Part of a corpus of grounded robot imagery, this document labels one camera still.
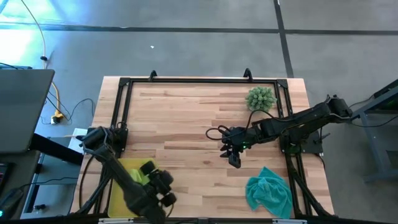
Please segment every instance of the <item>teal cloth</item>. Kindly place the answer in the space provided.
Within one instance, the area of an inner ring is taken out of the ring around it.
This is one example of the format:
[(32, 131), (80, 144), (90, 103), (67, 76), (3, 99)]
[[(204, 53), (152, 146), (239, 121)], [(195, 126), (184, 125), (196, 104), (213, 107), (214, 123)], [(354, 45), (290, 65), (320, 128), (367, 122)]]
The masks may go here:
[(266, 167), (262, 168), (259, 177), (249, 179), (246, 200), (253, 211), (262, 205), (279, 218), (290, 218), (293, 206), (289, 186)]

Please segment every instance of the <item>gray floor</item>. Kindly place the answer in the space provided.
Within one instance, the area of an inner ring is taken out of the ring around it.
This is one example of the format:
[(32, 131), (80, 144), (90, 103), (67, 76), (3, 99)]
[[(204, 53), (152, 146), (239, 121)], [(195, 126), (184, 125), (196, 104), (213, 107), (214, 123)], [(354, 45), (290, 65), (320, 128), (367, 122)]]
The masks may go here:
[[(271, 0), (85, 0), (41, 1), (32, 12), (42, 23), (136, 27), (228, 27), (276, 29)], [(396, 30), (394, 0), (280, 0), (287, 29)], [(10, 0), (0, 21), (31, 22), (19, 1)], [(70, 111), (84, 98), (98, 99), (105, 75), (203, 75), (286, 77), (278, 34), (155, 32), (45, 32), (49, 68), (56, 71), (61, 100)], [(40, 68), (36, 30), (0, 30), (0, 62)], [(304, 78), (310, 104), (337, 94), (348, 104), (368, 98), (397, 78), (398, 35), (288, 35), (294, 77)], [(44, 136), (71, 134), (92, 121), (84, 102), (71, 125), (39, 123)], [(49, 122), (52, 105), (42, 116)], [(398, 182), (365, 184), (375, 171), (363, 130), (329, 124), (324, 132), (326, 175), (335, 212), (344, 218), (396, 223)]]

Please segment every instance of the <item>yellow tray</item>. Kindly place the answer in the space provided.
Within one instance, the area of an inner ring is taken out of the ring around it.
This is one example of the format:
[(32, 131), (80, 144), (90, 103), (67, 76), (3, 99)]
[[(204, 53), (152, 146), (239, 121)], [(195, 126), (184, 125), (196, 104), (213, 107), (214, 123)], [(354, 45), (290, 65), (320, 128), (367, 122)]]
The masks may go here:
[[(149, 159), (119, 159), (119, 162), (123, 165), (123, 167), (130, 173), (130, 170), (136, 169), (138, 170), (142, 165), (146, 162), (152, 161), (157, 167), (155, 160), (152, 158)], [(126, 203), (123, 199), (123, 191), (113, 180), (112, 190), (111, 190), (111, 198), (109, 200), (109, 208), (108, 208), (108, 216), (110, 218), (131, 218), (137, 217), (135, 213), (130, 212), (127, 208)]]

